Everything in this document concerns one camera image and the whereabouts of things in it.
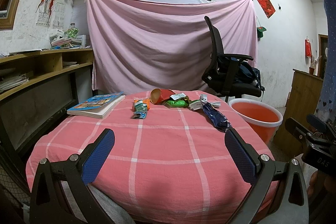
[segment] pink plaid tablecloth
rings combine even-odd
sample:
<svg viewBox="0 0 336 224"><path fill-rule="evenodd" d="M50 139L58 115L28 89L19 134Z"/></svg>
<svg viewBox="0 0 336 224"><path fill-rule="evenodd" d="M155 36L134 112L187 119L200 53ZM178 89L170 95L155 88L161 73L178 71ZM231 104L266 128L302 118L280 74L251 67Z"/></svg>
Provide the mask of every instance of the pink plaid tablecloth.
<svg viewBox="0 0 336 224"><path fill-rule="evenodd" d="M188 109L152 105L145 120L134 120L134 98L128 95L105 119L71 116L43 136L26 165L32 187L40 159L66 160L81 153L105 128L115 133L115 146L93 185L136 220L164 223L224 223L244 198L245 183L206 115ZM191 100L201 91L184 92ZM207 94L208 101L221 101ZM271 152L251 127L225 102L219 110L259 154ZM271 187L265 202L272 197Z"/></svg>

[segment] wooden door frame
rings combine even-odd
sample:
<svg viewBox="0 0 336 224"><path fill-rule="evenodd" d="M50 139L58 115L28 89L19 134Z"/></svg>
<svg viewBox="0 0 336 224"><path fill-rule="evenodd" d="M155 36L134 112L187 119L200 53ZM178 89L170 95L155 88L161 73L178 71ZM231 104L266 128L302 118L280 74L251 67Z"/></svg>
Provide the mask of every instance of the wooden door frame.
<svg viewBox="0 0 336 224"><path fill-rule="evenodd" d="M328 39L328 36L325 34L319 34L319 56L323 55L323 49L322 49L322 43L321 43L321 38L326 38ZM321 71L322 71L322 58L319 58L319 69L317 72L317 76L321 77Z"/></svg>

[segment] blue gripper pad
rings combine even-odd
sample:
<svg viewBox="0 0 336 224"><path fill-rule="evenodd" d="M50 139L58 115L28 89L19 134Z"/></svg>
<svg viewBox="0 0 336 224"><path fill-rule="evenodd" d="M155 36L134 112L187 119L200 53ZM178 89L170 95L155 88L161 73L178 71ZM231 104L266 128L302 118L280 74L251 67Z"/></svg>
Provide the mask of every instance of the blue gripper pad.
<svg viewBox="0 0 336 224"><path fill-rule="evenodd" d="M82 180L85 185L90 182L94 182L101 167L111 152L114 142L114 132L110 129L83 164Z"/></svg>
<svg viewBox="0 0 336 224"><path fill-rule="evenodd" d="M235 130L235 132L233 132L233 130L227 130L225 133L224 140L226 148L235 162L243 180L247 183L250 183L251 185L254 185L254 183L257 181L257 172L259 171L257 168L258 165L251 158L250 154L246 150L246 147L244 147L248 144L243 141L243 139Z"/></svg>

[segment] blue book cover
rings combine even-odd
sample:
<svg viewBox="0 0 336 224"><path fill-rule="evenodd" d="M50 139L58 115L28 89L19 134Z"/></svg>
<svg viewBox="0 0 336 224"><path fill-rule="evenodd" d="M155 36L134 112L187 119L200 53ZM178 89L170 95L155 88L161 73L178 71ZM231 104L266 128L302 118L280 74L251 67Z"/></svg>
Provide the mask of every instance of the blue book cover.
<svg viewBox="0 0 336 224"><path fill-rule="evenodd" d="M96 95L81 104L78 104L72 108L69 108L68 111L69 110L89 110L89 109L99 108L107 104L108 102L113 101L116 98L120 97L123 93L124 92L122 91L122 92L106 94L106 95Z"/></svg>

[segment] blue curtain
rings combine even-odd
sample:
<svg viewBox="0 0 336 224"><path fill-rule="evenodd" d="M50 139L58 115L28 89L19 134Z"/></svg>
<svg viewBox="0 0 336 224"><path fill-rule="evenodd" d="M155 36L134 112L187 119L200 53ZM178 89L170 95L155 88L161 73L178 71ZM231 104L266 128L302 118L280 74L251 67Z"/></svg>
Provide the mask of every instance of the blue curtain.
<svg viewBox="0 0 336 224"><path fill-rule="evenodd" d="M328 58L320 99L315 115L324 122L336 125L336 0L324 0L328 19Z"/></svg>

